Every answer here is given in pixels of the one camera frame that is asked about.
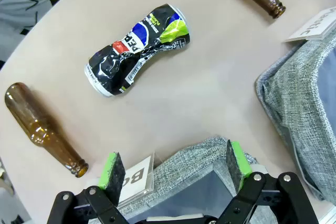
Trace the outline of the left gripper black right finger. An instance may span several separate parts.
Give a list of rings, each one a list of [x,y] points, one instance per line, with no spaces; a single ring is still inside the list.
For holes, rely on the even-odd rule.
[[[299,177],[293,172],[277,178],[249,164],[240,144],[227,141],[226,164],[237,195],[218,218],[218,223],[249,223],[259,206],[267,206],[278,223],[318,223],[318,218]]]

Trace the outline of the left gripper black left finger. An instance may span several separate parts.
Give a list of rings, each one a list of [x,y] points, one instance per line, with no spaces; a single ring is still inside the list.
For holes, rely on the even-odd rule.
[[[48,223],[127,223],[117,206],[125,177],[119,153],[111,153],[98,184],[74,195],[61,191],[53,203]]]

